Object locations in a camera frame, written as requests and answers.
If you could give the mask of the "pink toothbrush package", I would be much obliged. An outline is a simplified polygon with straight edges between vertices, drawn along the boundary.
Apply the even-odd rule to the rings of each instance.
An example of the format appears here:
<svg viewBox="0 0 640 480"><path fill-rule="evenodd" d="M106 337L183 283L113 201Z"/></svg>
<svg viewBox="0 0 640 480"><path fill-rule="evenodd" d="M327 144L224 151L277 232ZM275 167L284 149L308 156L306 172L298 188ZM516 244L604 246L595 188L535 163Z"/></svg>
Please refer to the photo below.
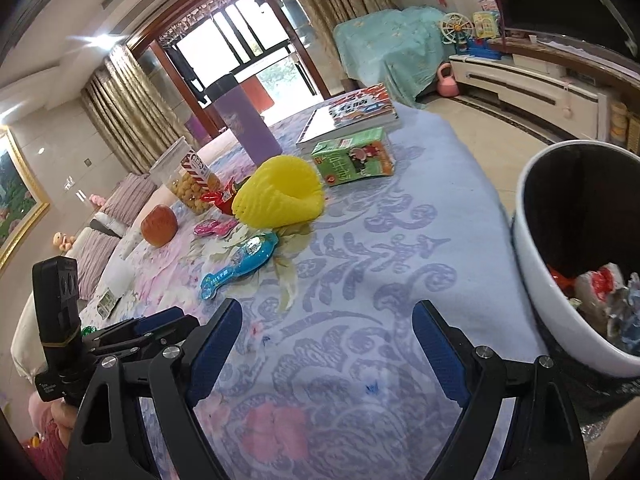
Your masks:
<svg viewBox="0 0 640 480"><path fill-rule="evenodd" d="M216 236L219 238L225 238L230 235L238 224L239 222L235 219L210 219L202 221L194 226L193 233L196 237Z"/></svg>

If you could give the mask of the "silver blue wrapper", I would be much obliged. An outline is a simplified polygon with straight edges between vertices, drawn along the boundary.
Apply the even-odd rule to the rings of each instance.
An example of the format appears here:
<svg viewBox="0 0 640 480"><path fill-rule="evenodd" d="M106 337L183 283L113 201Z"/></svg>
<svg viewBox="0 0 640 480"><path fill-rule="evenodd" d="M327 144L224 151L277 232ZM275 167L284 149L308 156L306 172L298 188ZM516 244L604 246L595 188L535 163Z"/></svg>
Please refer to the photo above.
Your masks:
<svg viewBox="0 0 640 480"><path fill-rule="evenodd" d="M614 290L608 295L608 324L606 339L616 348L639 355L640 313L639 313L639 274L631 274L626 286Z"/></svg>

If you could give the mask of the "white tissue wrapper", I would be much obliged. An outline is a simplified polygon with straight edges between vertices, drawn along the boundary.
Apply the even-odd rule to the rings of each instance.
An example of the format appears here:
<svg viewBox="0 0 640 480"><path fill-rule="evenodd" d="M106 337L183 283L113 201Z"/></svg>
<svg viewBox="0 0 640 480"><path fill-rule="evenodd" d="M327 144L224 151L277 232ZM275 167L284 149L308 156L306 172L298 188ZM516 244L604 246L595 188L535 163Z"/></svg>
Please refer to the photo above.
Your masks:
<svg viewBox="0 0 640 480"><path fill-rule="evenodd" d="M580 301L578 310L601 335L606 333L610 318L611 306L608 298L621 289L623 284L623 275L614 263L579 275L574 281L575 298Z"/></svg>

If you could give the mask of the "red apple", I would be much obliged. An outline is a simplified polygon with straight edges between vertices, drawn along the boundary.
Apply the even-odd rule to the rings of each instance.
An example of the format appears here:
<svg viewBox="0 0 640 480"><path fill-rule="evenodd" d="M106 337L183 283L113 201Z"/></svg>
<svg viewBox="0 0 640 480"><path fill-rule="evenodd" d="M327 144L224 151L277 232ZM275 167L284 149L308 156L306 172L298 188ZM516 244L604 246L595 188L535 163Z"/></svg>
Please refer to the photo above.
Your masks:
<svg viewBox="0 0 640 480"><path fill-rule="evenodd" d="M161 248L175 237L178 220L168 206L157 205L142 220L140 230L146 242L153 247Z"/></svg>

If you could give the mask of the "blue toothbrush package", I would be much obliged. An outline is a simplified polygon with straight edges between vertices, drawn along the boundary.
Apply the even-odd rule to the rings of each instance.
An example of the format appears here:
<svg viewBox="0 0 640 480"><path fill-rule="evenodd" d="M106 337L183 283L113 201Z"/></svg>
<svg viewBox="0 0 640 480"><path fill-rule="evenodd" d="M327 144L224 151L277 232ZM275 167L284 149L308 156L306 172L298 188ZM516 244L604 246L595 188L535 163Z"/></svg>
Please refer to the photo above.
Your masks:
<svg viewBox="0 0 640 480"><path fill-rule="evenodd" d="M201 300L213 299L221 287L260 269L272 257L278 244L279 237L273 232L258 233L243 242L229 264L204 276L201 281Z"/></svg>

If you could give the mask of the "pink striped pillow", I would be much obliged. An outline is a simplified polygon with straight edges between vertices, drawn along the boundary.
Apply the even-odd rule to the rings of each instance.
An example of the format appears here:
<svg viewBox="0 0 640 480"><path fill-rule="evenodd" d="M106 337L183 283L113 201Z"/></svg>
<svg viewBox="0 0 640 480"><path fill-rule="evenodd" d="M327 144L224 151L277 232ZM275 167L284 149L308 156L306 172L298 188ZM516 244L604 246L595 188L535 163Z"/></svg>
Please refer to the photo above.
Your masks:
<svg viewBox="0 0 640 480"><path fill-rule="evenodd" d="M148 174L128 174L100 211L126 226L132 226L156 189L157 186Z"/></svg>

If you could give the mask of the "red snack packet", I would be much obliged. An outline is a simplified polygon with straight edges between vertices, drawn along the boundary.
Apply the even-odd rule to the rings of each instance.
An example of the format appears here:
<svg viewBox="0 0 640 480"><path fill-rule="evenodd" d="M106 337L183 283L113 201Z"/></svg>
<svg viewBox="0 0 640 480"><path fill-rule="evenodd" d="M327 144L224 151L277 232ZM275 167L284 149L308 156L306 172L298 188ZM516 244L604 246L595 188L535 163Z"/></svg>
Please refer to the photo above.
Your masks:
<svg viewBox="0 0 640 480"><path fill-rule="evenodd" d="M232 205L235 196L239 193L239 190L248 180L250 180L249 177L246 177L239 181L231 179L220 190L203 194L201 197L201 202L203 204L215 206L222 214L232 216Z"/></svg>

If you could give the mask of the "floral tablecloth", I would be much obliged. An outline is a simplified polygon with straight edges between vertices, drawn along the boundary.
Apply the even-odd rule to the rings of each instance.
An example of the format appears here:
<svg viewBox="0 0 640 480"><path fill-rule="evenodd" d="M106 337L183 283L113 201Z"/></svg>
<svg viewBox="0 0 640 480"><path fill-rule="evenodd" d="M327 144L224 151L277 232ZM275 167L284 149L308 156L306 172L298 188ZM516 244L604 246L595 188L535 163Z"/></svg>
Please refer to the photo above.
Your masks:
<svg viewBox="0 0 640 480"><path fill-rule="evenodd" d="M195 413L232 478L423 478L460 410L414 336L421 300L505 359L544 353L495 188L444 118L398 115L391 176L328 188L221 289L243 326Z"/></svg>

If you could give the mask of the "framed painting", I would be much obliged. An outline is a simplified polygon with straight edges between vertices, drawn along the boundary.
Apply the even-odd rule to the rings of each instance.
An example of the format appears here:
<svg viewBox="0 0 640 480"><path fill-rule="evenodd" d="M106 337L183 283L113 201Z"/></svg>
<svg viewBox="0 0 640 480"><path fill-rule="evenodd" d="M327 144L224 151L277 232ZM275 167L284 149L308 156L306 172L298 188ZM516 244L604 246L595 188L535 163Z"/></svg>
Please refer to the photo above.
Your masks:
<svg viewBox="0 0 640 480"><path fill-rule="evenodd" d="M48 211L50 200L29 167L13 133L1 127L1 271L26 235Z"/></svg>

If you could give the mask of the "beige curtain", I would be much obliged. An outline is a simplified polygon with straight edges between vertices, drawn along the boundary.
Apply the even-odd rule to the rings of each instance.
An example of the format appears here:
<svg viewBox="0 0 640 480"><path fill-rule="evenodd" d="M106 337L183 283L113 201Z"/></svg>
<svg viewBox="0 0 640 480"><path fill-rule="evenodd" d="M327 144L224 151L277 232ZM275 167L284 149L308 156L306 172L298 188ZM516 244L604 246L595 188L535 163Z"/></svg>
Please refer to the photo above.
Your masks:
<svg viewBox="0 0 640 480"><path fill-rule="evenodd" d="M120 44L93 72L80 99L103 141L134 174L149 172L179 138L196 145L130 50Z"/></svg>

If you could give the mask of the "purple thermos bottle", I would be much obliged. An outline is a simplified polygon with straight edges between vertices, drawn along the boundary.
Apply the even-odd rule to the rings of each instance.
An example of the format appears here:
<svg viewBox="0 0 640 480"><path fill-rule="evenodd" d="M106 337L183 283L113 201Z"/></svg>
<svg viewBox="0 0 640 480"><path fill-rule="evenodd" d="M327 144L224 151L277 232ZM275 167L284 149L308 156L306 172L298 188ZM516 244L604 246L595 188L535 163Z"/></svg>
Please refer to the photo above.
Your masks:
<svg viewBox="0 0 640 480"><path fill-rule="evenodd" d="M205 89L215 110L256 167L282 154L282 148L235 76L225 74Z"/></svg>

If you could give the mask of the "green carton box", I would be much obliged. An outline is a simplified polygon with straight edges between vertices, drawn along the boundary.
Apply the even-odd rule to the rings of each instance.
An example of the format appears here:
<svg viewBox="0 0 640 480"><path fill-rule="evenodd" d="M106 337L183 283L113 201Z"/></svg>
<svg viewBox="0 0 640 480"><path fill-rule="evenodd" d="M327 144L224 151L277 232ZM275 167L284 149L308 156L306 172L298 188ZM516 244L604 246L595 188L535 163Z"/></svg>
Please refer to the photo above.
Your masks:
<svg viewBox="0 0 640 480"><path fill-rule="evenodd" d="M322 180L329 186L390 177L395 172L392 148L382 127L322 141L310 157Z"/></svg>

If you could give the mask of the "stack of children books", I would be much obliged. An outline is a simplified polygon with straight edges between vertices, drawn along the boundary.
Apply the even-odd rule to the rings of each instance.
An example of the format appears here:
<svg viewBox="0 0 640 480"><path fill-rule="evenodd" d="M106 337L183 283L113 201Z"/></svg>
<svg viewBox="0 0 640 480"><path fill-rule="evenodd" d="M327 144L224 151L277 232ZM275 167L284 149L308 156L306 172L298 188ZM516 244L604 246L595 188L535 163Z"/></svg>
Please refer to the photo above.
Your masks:
<svg viewBox="0 0 640 480"><path fill-rule="evenodd" d="M314 110L300 133L296 146L304 154L323 141L360 131L396 125L399 116L385 84L347 92L330 104Z"/></svg>

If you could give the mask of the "white tv cabinet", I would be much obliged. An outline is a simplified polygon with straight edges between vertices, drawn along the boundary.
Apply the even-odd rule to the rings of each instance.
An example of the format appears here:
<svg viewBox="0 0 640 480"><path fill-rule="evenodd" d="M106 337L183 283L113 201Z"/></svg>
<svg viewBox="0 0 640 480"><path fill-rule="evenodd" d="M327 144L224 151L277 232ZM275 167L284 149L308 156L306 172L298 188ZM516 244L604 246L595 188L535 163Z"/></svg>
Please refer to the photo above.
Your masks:
<svg viewBox="0 0 640 480"><path fill-rule="evenodd" d="M454 54L458 84L490 93L529 120L577 139L639 151L639 115L616 89L569 68L522 54Z"/></svg>

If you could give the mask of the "teal covered furniture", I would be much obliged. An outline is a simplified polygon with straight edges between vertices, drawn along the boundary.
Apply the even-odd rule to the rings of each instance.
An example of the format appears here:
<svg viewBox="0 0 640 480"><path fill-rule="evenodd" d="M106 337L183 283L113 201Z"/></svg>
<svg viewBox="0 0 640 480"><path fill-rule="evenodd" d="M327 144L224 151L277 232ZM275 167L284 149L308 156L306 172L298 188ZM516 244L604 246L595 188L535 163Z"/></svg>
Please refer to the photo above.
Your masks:
<svg viewBox="0 0 640 480"><path fill-rule="evenodd" d="M346 76L365 87L384 84L394 101L417 107L435 88L439 66L454 53L442 42L444 16L432 6L412 6L337 25L333 38Z"/></svg>

